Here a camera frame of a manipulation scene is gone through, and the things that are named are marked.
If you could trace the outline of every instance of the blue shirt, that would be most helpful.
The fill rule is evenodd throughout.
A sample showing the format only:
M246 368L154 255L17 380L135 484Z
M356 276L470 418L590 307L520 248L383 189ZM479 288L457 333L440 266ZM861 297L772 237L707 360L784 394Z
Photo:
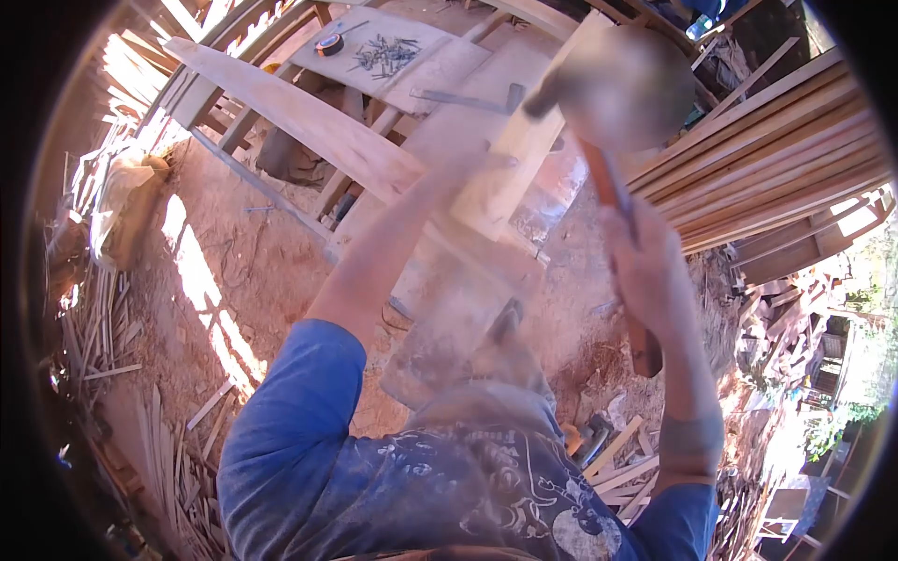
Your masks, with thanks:
M627 528L557 438L501 415L349 436L364 368L365 350L343 328L293 326L222 452L218 498L236 557L449 545L539 559L705 557L718 515L712 486L671 486Z

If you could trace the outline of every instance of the pile of nails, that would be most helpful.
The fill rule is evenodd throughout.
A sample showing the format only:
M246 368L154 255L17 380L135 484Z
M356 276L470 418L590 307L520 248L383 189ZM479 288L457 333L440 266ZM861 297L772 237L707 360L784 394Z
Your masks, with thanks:
M354 57L358 64L349 70L355 70L361 66L368 72L377 73L372 78L382 80L396 75L419 52L421 52L421 47L418 46L417 39L394 37L387 40L378 33L377 39L371 39L358 48Z

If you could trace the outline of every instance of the blurred object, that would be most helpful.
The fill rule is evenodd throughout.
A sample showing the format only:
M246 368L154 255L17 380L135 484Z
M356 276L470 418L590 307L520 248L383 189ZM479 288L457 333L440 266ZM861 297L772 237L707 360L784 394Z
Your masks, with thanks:
M618 26L582 41L525 102L538 118L556 103L577 135L636 152L680 130L695 97L689 61L659 33Z

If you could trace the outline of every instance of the tape measure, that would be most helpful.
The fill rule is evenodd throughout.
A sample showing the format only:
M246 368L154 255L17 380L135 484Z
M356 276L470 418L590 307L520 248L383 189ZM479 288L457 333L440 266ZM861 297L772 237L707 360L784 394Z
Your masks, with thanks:
M331 33L324 39L315 43L315 52L319 57L336 55L343 49L343 36L339 33Z

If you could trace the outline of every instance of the hand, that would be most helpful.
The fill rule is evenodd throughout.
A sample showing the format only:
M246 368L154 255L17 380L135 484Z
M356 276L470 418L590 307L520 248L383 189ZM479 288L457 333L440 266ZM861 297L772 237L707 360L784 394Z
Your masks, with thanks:
M624 216L601 206L599 218L615 270L618 295L627 310L652 331L661 346L695 337L695 296L680 236L644 199L633 198L637 239Z

